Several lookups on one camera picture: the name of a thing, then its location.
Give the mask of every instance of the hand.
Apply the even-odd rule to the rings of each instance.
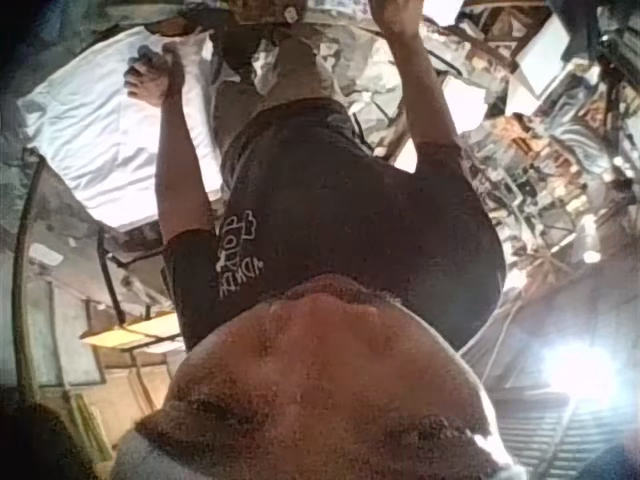
[[[130,98],[160,107],[168,98],[180,98],[184,68],[173,44],[162,47],[162,55],[147,49],[139,54],[124,74],[124,87]]]
[[[369,0],[369,5],[373,19],[387,40],[418,35],[424,0]]]

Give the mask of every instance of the raised arm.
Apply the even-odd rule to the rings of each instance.
[[[211,203],[184,116],[183,85],[182,62],[171,47],[139,59],[125,74],[129,97],[162,112],[156,199],[165,243],[188,230],[213,230]]]
[[[400,72],[413,142],[416,146],[456,146],[458,134],[419,35],[424,0],[370,0],[369,3]]]

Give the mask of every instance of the white sheet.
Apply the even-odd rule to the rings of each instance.
[[[31,146],[97,220],[127,230],[157,217],[154,194],[160,112],[129,99],[127,61],[141,45],[160,51],[174,39],[143,27],[89,49],[18,104]],[[185,65],[183,102],[204,183],[220,195],[220,154],[208,125],[211,43],[207,34],[177,41]]]

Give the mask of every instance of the black t-shirt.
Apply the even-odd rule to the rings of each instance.
[[[255,117],[223,161],[230,195],[219,232],[185,232],[165,249],[187,348],[324,273],[392,293],[463,347],[500,297],[502,249],[460,150],[417,149],[415,174],[372,158],[331,100]]]

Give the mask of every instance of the white cloth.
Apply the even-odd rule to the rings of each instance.
[[[220,154],[208,123],[212,46],[207,34],[183,39],[128,30],[84,52],[18,105],[30,145],[42,153],[91,215],[119,230],[157,217],[154,193],[160,111],[127,97],[123,74],[138,48],[175,41],[185,66],[185,116],[205,188],[220,195]]]

